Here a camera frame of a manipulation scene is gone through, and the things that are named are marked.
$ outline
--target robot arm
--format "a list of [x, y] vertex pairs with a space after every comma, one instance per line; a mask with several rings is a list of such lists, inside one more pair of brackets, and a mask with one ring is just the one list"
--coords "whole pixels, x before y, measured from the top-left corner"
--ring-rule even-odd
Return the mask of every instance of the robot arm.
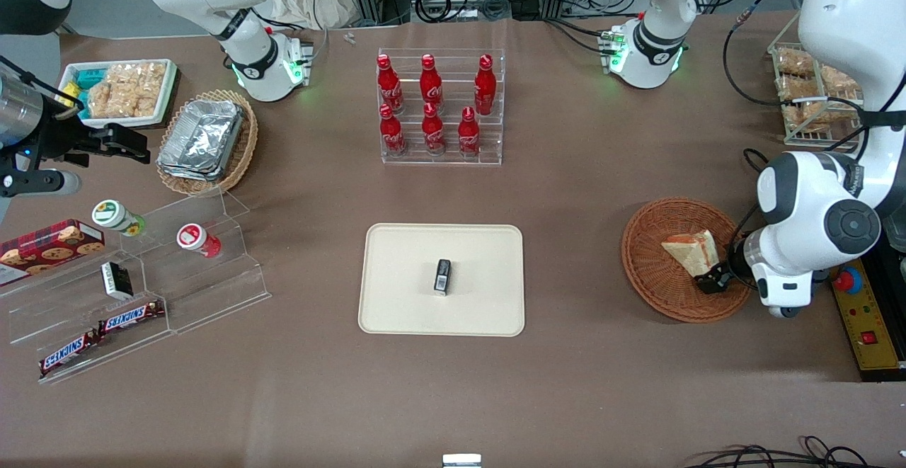
[[265, 0], [153, 0], [162, 10], [211, 33], [233, 61], [239, 83], [253, 98], [276, 101], [303, 83], [297, 39], [269, 35], [250, 8]]
[[[868, 112], [906, 110], [903, 6], [906, 0], [803, 1], [803, 45], [860, 84]], [[882, 120], [883, 114], [874, 117]], [[786, 152], [761, 172], [758, 204], [768, 225], [751, 233], [729, 264], [735, 273], [754, 278], [772, 314], [788, 316], [790, 309], [809, 304], [813, 271], [869, 251], [881, 235], [880, 218], [903, 204], [902, 119], [901, 113], [871, 123], [860, 157]]]
[[[66, 18], [71, 0], [0, 0], [0, 33], [45, 35]], [[46, 159], [88, 166], [88, 155], [126, 156], [150, 162], [147, 139], [119, 125], [92, 130], [71, 109], [31, 87], [47, 89], [7, 59], [0, 59], [20, 75], [0, 70], [0, 222], [10, 199], [20, 194], [76, 193], [80, 178], [70, 171], [39, 169]]]
[[697, 14], [695, 0], [651, 0], [644, 18], [612, 29], [622, 35], [624, 43], [614, 49], [609, 72], [643, 89], [664, 84], [676, 69], [680, 48]]

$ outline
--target tabletop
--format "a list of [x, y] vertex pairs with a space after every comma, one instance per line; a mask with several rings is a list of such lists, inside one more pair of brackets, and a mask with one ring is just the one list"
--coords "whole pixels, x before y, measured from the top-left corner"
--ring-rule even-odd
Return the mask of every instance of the tabletop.
[[[790, 16], [756, 14], [731, 43], [748, 93], [772, 96], [764, 49]], [[246, 244], [273, 296], [59, 384], [37, 384], [33, 350], [0, 343], [0, 465], [436, 466], [480, 452], [488, 467], [682, 466], [735, 443], [799, 452], [799, 435], [896, 464], [906, 388], [856, 383], [829, 290], [793, 320], [751, 297], [729, 319], [687, 325], [645, 304], [622, 270], [622, 229], [641, 205], [688, 196], [738, 219], [757, 177], [742, 149], [786, 148], [779, 111], [724, 77], [732, 23], [700, 16], [679, 70], [650, 91], [603, 75], [593, 52], [544, 23], [353, 29], [355, 45], [331, 33], [309, 87], [252, 102], [258, 148], [233, 192], [251, 209]], [[504, 49], [504, 164], [383, 165], [380, 47]], [[62, 49], [64, 63], [172, 59], [177, 105], [239, 89], [210, 37], [64, 36]], [[156, 148], [161, 130], [148, 135]], [[84, 219], [107, 197], [138, 213], [180, 197], [127, 159], [93, 157], [80, 174], [74, 196], [14, 200], [0, 239]], [[521, 229], [523, 333], [362, 332], [365, 233], [378, 222]]]

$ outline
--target foil container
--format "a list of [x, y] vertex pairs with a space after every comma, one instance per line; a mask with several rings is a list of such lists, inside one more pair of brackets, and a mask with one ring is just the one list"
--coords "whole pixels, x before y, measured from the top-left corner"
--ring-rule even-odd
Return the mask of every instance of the foil container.
[[179, 114], [156, 163], [171, 176], [217, 181], [227, 172], [241, 125], [242, 107], [232, 101], [192, 101]]

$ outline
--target red button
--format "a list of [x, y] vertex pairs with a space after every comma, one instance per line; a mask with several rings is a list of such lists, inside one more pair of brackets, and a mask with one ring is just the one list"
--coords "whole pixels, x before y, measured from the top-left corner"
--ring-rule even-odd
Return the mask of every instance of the red button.
[[874, 335], [874, 332], [863, 332], [861, 333], [861, 343], [878, 343], [878, 337]]
[[840, 275], [834, 280], [834, 287], [836, 287], [838, 291], [849, 291], [854, 285], [855, 278], [853, 278], [852, 274], [848, 271], [841, 271]]

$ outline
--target small jar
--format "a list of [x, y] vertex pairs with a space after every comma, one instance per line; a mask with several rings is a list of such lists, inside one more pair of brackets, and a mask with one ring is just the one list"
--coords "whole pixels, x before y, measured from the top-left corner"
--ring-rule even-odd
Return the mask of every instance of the small jar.
[[91, 211], [91, 219], [104, 229], [114, 230], [123, 236], [139, 236], [145, 229], [145, 219], [126, 210], [119, 200], [102, 200]]
[[176, 235], [176, 242], [186, 251], [198, 252], [206, 258], [220, 254], [220, 239], [198, 224], [185, 224]]

